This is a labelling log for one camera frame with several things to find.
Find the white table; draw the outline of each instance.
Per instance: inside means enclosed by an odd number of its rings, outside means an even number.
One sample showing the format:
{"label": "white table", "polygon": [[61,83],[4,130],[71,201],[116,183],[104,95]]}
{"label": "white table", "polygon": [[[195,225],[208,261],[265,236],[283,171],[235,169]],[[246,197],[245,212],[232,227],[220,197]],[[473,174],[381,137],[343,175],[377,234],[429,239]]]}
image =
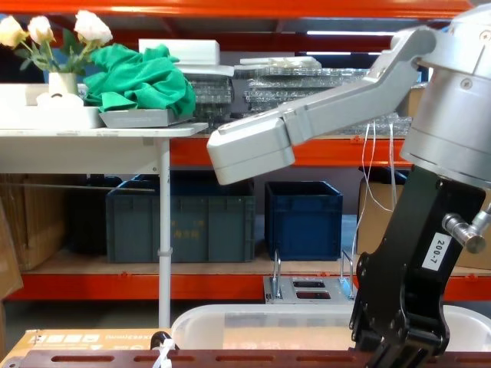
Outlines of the white table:
{"label": "white table", "polygon": [[170,325],[170,139],[206,123],[163,129],[0,130],[2,173],[160,174],[159,327]]}

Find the white cable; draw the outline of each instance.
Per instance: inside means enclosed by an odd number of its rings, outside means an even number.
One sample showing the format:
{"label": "white cable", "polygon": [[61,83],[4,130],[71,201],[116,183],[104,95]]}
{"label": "white cable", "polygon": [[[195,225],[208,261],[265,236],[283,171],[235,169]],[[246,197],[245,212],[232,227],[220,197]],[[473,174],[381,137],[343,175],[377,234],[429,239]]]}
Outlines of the white cable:
{"label": "white cable", "polygon": [[375,131],[375,121],[374,121],[374,125],[373,125],[373,128],[374,128],[374,138],[373,138],[373,141],[372,141],[372,147],[371,147],[371,160],[370,160],[370,166],[368,168],[368,176],[367,176],[367,173],[365,172],[365,166],[362,166],[363,167],[363,174],[365,176],[365,182],[367,183],[367,187],[368,187],[368,192],[370,193],[370,197],[372,198],[372,200],[377,203],[377,205],[383,209],[384,211],[387,211],[387,212],[392,212],[391,209],[388,209],[386,207],[384,207],[384,205],[382,205],[379,201],[377,201],[374,197],[374,194],[371,192],[371,188],[370,188],[370,171],[371,171],[371,166],[372,166],[372,163],[374,162],[374,155],[375,155],[375,142],[377,140],[377,132]]}
{"label": "white cable", "polygon": [[[365,175],[365,168],[364,168],[364,163],[365,163],[365,148],[367,148],[367,140],[368,140],[368,131],[370,130],[370,123],[367,124],[367,130],[365,132],[365,141],[363,142],[363,149],[361,151],[361,167],[363,167],[363,174],[365,176],[365,180],[367,176]],[[372,157],[371,160],[374,159],[374,151],[372,151]],[[368,168],[368,175],[370,175],[370,169],[371,169],[371,162],[370,162],[370,167]],[[356,229],[354,231],[354,237],[353,237],[353,244],[351,245],[351,259],[354,259],[354,249],[356,248],[356,240],[358,237],[358,228],[360,227],[361,220],[363,218],[363,214],[365,212],[365,206],[367,205],[367,196],[368,196],[368,186],[365,186],[365,197],[363,201],[363,207],[361,208],[361,214],[360,218],[358,219],[358,222],[356,224]]]}
{"label": "white cable", "polygon": [[394,125],[389,123],[389,163],[390,163],[390,184],[392,185],[392,210],[394,211],[397,203],[396,173],[394,168]]}
{"label": "white cable", "polygon": [[170,350],[174,350],[175,348],[176,343],[173,339],[165,339],[163,343],[160,344],[160,347],[156,348],[156,350],[160,351],[160,355],[152,368],[172,368],[172,360],[167,357],[167,354]]}

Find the green cloth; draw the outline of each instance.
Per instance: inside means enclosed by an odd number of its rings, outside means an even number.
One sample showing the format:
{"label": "green cloth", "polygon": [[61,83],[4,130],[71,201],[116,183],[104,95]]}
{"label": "green cloth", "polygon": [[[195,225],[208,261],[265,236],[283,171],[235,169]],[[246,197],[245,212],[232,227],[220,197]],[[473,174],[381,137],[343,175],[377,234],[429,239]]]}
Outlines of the green cloth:
{"label": "green cloth", "polygon": [[179,116],[191,114],[196,107],[191,84],[165,46],[141,54],[113,44],[94,51],[91,59],[102,71],[84,79],[85,100],[101,112],[171,109]]}

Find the white vase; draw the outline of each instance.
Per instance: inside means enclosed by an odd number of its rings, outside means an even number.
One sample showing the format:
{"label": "white vase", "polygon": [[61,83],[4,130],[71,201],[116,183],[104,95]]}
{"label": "white vase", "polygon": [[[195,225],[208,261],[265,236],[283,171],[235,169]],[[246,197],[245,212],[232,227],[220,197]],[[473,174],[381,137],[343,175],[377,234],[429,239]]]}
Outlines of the white vase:
{"label": "white vase", "polygon": [[75,73],[50,73],[49,94],[78,95],[77,75]]}

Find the orange metal shelf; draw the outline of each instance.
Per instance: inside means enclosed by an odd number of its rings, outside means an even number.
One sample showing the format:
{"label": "orange metal shelf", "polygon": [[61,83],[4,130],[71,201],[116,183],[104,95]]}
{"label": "orange metal shelf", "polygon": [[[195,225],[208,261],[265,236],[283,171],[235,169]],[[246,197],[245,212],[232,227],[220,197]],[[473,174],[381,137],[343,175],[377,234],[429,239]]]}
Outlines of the orange metal shelf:
{"label": "orange metal shelf", "polygon": [[[140,38],[162,38],[162,31],[114,30],[114,41],[129,48],[138,49]],[[297,52],[297,51],[346,51],[378,52],[390,48],[390,36],[309,36],[306,34],[277,33],[186,33],[179,38],[192,40],[216,40],[221,51]]]}
{"label": "orange metal shelf", "polygon": [[[102,301],[157,300],[155,274],[24,274],[24,288],[13,301]],[[263,299],[260,274],[177,274],[172,276],[174,300]],[[445,292],[446,301],[490,301],[491,277],[452,277]]]}
{"label": "orange metal shelf", "polygon": [[[210,166],[206,151],[207,138],[174,139],[170,141],[171,164],[180,166]],[[396,166],[411,166],[399,157],[404,140],[394,141]],[[372,143],[367,142],[364,165],[370,164]],[[294,166],[361,166],[363,141],[359,139],[318,139],[294,147]],[[373,166],[389,165],[389,140],[377,140]]]}
{"label": "orange metal shelf", "polygon": [[2,0],[0,12],[75,13],[173,17],[250,18],[452,18],[470,8],[466,0],[350,0],[348,2],[277,0]]}

